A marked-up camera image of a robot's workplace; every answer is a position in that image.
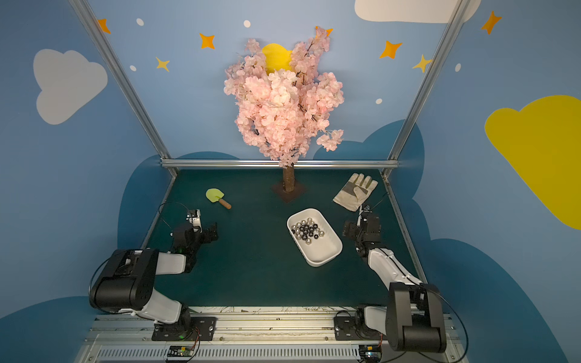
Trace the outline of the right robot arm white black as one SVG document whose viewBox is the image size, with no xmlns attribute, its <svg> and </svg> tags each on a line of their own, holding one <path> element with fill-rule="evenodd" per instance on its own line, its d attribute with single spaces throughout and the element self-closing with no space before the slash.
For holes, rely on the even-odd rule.
<svg viewBox="0 0 581 363">
<path fill-rule="evenodd" d="M 396 352 L 443 353 L 446 327 L 440 292 L 411 274 L 381 245 L 381 223 L 371 211 L 346 222 L 343 235 L 355 242 L 356 252 L 381 279 L 388 291 L 386 306 L 367 306 L 363 322 L 381 333 Z"/>
</svg>

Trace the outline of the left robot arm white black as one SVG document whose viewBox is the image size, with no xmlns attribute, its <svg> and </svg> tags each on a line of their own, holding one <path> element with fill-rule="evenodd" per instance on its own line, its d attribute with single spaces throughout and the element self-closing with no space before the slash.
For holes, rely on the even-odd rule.
<svg viewBox="0 0 581 363">
<path fill-rule="evenodd" d="M 216 223 L 202 228 L 186 222 L 173 231 L 169 252 L 115 250 L 89 283 L 90 305 L 108 314 L 131 312 L 162 325 L 188 325 L 188 307 L 157 291 L 155 279 L 191 272 L 201 246 L 218 238 Z"/>
</svg>

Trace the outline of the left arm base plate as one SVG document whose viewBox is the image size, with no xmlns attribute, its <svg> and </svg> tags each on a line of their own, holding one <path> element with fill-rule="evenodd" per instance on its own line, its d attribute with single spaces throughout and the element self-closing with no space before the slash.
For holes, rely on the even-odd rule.
<svg viewBox="0 0 581 363">
<path fill-rule="evenodd" d="M 216 332 L 216 317 L 192 316 L 186 321 L 179 321 L 172 325 L 155 324 L 152 341 L 166 342 L 194 342 L 212 341 Z"/>
</svg>

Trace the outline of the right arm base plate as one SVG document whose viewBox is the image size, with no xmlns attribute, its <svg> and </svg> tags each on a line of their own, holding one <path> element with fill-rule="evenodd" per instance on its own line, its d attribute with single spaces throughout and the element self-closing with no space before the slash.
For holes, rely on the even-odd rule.
<svg viewBox="0 0 581 363">
<path fill-rule="evenodd" d="M 334 317 L 334 337 L 337 341 L 379 341 L 381 334 L 355 317 L 339 315 Z"/>
</svg>

